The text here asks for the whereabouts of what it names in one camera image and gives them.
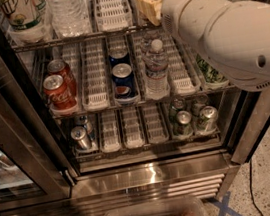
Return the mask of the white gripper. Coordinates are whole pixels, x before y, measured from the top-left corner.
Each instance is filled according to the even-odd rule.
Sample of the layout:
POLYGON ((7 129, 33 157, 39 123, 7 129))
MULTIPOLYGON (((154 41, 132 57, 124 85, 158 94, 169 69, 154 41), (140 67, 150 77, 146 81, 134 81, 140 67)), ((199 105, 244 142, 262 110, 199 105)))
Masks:
POLYGON ((230 39, 217 39, 213 48, 207 48, 211 40, 204 36, 231 6, 227 0, 135 0, 135 3, 149 22, 155 26, 162 22, 173 38, 185 42, 203 57, 216 56, 217 51, 237 50, 230 39))

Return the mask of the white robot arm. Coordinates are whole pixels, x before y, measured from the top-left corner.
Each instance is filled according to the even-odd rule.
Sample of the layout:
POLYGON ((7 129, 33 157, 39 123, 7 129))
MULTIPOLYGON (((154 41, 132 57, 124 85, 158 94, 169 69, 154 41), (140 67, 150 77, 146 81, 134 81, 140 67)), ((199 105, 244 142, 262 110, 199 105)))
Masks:
POLYGON ((192 47, 237 88, 270 85, 270 4, 228 0, 135 0, 152 24, 192 47))

